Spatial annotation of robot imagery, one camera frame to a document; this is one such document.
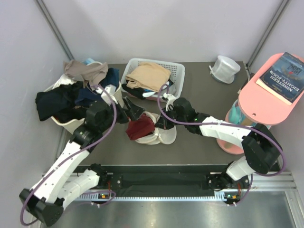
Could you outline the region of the black garment pile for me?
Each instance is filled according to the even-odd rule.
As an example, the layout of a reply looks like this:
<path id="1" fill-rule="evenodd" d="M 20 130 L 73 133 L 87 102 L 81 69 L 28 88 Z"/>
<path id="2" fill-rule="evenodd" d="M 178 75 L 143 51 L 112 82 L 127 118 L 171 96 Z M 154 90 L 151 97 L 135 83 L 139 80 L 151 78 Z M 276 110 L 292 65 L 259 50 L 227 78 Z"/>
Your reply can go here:
<path id="1" fill-rule="evenodd" d="M 83 83 L 76 82 L 37 93 L 35 102 L 39 120 L 45 121 L 53 116 L 61 123 L 66 123 L 71 119 L 85 118 L 87 108 L 75 105 L 78 90 L 81 88 Z"/>

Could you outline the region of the cream laundry hamper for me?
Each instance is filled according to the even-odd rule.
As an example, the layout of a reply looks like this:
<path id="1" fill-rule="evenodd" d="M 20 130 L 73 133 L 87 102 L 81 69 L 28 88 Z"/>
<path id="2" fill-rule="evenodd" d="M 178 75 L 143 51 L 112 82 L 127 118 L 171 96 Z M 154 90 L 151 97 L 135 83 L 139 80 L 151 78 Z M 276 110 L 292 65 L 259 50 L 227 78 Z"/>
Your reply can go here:
<path id="1" fill-rule="evenodd" d="M 71 79 L 70 77 L 66 76 L 65 74 L 63 74 L 53 85 L 51 85 L 50 87 L 48 87 L 46 90 L 44 90 L 44 92 L 48 92 L 56 87 L 59 87 L 60 85 L 68 85 L 68 84 L 73 84 L 76 81 Z M 122 85 L 121 82 L 119 82 L 119 86 L 116 88 L 116 91 L 114 93 L 114 97 L 116 99 L 116 101 L 120 104 L 121 107 L 124 106 L 124 102 L 123 102 L 123 98 L 122 98 Z M 62 126 L 63 128 L 65 128 L 69 133 L 73 133 L 74 130 L 76 128 L 78 128 L 83 122 L 84 122 L 84 118 L 82 119 L 71 119 L 70 121 L 66 122 L 66 123 L 61 123 L 57 118 L 55 117 L 51 117 L 51 119 L 59 126 Z"/>

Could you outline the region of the black white sock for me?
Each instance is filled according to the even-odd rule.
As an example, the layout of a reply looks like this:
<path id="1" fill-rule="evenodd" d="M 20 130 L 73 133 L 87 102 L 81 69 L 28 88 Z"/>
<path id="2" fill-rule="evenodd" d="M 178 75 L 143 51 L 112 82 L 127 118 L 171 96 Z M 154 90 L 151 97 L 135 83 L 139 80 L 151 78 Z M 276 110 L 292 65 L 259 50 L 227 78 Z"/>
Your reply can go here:
<path id="1" fill-rule="evenodd" d="M 166 84 L 168 86 L 175 85 L 171 80 L 169 80 Z M 134 97 L 137 97 L 141 100 L 144 100 L 148 97 L 152 97 L 155 93 L 157 93 L 157 92 L 154 92 L 154 91 L 151 91 L 151 90 L 148 90 L 148 89 L 144 89 L 144 88 L 141 88 L 141 87 L 132 89 L 132 88 L 129 88 L 126 83 L 122 84 L 122 88 L 127 93 L 129 93 L 130 95 L 132 95 Z"/>

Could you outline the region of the beige folded garment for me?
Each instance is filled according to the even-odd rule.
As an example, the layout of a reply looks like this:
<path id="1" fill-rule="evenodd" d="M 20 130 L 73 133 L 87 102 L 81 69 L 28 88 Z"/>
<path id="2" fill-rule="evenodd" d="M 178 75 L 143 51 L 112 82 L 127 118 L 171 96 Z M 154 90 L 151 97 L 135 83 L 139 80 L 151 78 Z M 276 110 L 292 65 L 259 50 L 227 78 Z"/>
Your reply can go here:
<path id="1" fill-rule="evenodd" d="M 153 62 L 141 62 L 130 74 L 126 75 L 126 86 L 131 89 L 143 88 L 158 92 L 168 82 L 171 72 Z"/>

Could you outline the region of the taupe garment on hamper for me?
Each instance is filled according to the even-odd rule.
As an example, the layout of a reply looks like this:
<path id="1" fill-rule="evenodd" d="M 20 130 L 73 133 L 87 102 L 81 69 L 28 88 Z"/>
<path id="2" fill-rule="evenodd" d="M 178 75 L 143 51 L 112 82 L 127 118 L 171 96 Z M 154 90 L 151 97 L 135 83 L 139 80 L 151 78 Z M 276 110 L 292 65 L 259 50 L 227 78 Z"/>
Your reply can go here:
<path id="1" fill-rule="evenodd" d="M 71 79 L 87 83 L 91 89 L 95 90 L 97 85 L 105 79 L 109 67 L 107 63 L 93 62 L 85 65 L 77 60 L 71 60 L 63 62 L 63 69 L 65 75 Z"/>

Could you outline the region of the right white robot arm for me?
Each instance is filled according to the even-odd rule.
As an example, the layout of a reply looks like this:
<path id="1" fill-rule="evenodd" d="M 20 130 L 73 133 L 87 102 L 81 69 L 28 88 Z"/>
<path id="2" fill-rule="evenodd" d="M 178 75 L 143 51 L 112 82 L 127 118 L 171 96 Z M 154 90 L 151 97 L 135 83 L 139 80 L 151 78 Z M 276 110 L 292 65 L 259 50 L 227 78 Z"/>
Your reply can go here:
<path id="1" fill-rule="evenodd" d="M 216 138 L 243 150 L 244 155 L 228 164 L 220 174 L 220 186 L 223 188 L 233 188 L 241 178 L 253 173 L 269 176 L 269 171 L 282 154 L 282 147 L 263 124 L 242 126 L 218 120 L 196 112 L 187 99 L 168 93 L 157 99 L 166 102 L 166 107 L 160 108 L 158 127 L 169 130 L 183 125 L 190 133 Z"/>

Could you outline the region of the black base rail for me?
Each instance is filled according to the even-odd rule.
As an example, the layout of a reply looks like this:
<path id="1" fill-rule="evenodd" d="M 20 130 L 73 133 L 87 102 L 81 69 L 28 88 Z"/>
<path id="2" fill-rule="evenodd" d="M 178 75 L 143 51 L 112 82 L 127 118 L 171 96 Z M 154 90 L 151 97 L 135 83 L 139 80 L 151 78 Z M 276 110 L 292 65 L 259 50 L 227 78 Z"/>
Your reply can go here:
<path id="1" fill-rule="evenodd" d="M 227 165 L 103 165 L 97 189 L 113 190 L 117 197 L 200 197 L 215 190 L 240 193 L 249 186 L 245 176 L 233 181 Z"/>

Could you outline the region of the teal item under table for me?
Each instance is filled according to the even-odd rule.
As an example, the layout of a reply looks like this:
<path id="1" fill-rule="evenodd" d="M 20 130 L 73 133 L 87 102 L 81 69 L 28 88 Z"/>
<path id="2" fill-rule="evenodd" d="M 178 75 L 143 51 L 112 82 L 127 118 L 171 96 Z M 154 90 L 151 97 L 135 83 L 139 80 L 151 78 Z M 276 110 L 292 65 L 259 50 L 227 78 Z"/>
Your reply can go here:
<path id="1" fill-rule="evenodd" d="M 241 124 L 244 119 L 245 116 L 240 110 L 240 107 L 238 105 L 238 100 L 236 100 L 230 109 L 228 120 L 232 124 Z"/>

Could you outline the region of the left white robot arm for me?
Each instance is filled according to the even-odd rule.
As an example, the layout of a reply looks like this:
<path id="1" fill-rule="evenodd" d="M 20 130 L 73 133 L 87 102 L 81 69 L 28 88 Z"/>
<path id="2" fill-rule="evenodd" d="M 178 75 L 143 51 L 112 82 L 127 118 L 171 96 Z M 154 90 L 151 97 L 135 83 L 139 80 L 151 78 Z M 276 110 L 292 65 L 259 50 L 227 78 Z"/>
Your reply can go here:
<path id="1" fill-rule="evenodd" d="M 128 97 L 120 105 L 110 86 L 95 86 L 101 100 L 91 103 L 84 123 L 76 128 L 64 150 L 47 173 L 30 189 L 23 189 L 19 198 L 23 204 L 20 222 L 31 226 L 40 221 L 54 225 L 67 207 L 91 188 L 107 186 L 107 171 L 99 164 L 92 164 L 74 181 L 67 180 L 94 148 L 105 139 L 116 123 L 138 120 L 145 109 L 135 105 Z"/>

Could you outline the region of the white perforated plastic basket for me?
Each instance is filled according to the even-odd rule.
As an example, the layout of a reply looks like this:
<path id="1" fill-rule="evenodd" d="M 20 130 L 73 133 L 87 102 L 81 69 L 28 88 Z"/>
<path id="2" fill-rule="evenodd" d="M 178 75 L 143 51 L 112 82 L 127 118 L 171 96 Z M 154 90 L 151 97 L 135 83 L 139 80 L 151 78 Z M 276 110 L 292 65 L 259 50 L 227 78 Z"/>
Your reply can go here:
<path id="1" fill-rule="evenodd" d="M 171 72 L 170 80 L 174 83 L 173 85 L 176 88 L 175 93 L 172 94 L 176 98 L 179 98 L 181 96 L 181 92 L 184 85 L 184 78 L 185 78 L 185 66 L 179 63 L 144 59 L 144 58 L 132 58 L 129 60 L 122 74 L 122 78 L 120 80 L 121 84 L 126 83 L 126 75 L 132 73 L 141 62 L 154 62 L 164 67 L 165 69 L 169 70 Z"/>

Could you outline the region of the dark blue paperback book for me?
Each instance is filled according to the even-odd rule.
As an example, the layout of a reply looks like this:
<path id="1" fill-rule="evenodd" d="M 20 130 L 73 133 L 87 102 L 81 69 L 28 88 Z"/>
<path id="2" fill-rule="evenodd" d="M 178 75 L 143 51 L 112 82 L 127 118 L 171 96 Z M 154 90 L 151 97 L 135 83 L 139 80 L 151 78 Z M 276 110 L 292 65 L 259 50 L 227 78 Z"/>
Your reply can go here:
<path id="1" fill-rule="evenodd" d="M 304 90 L 304 62 L 285 52 L 256 84 L 291 105 Z"/>

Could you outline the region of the grey garment in basket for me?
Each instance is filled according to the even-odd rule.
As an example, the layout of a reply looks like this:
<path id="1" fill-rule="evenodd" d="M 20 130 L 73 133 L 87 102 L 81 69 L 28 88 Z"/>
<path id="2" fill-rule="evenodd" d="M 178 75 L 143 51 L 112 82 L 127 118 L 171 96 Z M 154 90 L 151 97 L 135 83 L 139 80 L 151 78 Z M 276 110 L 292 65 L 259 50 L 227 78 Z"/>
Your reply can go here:
<path id="1" fill-rule="evenodd" d="M 159 89 L 159 93 L 155 93 L 153 97 L 157 97 L 160 94 L 160 97 L 163 97 L 165 93 L 174 95 L 176 92 L 176 87 L 174 85 L 163 86 Z"/>

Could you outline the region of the dark red bra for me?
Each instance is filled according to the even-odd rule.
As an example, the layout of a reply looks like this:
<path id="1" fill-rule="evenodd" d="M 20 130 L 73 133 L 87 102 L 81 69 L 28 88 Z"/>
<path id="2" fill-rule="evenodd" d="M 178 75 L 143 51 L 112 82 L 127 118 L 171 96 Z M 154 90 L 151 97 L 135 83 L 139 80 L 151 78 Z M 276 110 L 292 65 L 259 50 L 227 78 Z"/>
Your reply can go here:
<path id="1" fill-rule="evenodd" d="M 136 121 L 130 121 L 126 133 L 130 140 L 145 137 L 155 130 L 154 122 L 147 114 L 142 114 Z"/>

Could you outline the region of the pink two-tier side table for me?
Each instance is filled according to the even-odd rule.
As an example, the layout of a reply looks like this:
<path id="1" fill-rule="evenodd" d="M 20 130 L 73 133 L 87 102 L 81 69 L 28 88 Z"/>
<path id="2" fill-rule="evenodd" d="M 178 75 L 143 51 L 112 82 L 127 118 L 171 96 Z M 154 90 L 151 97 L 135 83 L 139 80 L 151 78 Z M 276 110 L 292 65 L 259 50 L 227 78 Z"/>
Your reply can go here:
<path id="1" fill-rule="evenodd" d="M 256 72 L 256 74 L 240 90 L 238 99 L 233 104 L 240 108 L 245 120 L 238 118 L 241 124 L 260 123 L 266 126 L 273 126 L 283 122 L 294 109 L 303 93 L 290 105 L 259 86 L 256 81 L 265 73 L 283 53 L 272 55 Z"/>

